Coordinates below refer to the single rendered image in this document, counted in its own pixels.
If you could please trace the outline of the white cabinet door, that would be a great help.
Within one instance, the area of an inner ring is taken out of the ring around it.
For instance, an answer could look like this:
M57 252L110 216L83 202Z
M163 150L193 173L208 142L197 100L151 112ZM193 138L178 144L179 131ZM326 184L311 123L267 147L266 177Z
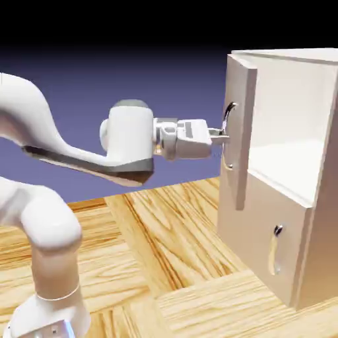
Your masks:
M244 209L248 178L248 162L254 116L257 67L235 54L227 56L224 111L230 102L237 103L226 128L229 142L223 145L222 176L233 208Z
M295 306L304 231L312 206L292 198L253 175L248 176L244 209L233 208L222 173L219 186L217 232L223 242L287 306ZM277 275L268 270L270 241L274 227L283 225L278 238Z

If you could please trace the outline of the white painted cabinet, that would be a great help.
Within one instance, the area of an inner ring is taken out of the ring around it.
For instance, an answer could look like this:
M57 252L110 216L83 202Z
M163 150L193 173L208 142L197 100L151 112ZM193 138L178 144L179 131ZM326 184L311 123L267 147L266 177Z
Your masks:
M236 50L257 67L248 176L312 206L295 309L338 296L338 49Z

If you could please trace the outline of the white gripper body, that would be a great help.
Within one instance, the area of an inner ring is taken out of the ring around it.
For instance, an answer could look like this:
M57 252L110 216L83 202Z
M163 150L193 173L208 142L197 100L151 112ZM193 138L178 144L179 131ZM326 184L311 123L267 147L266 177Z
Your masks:
M202 159L211 154L211 136L204 119L183 119L177 123L176 157Z

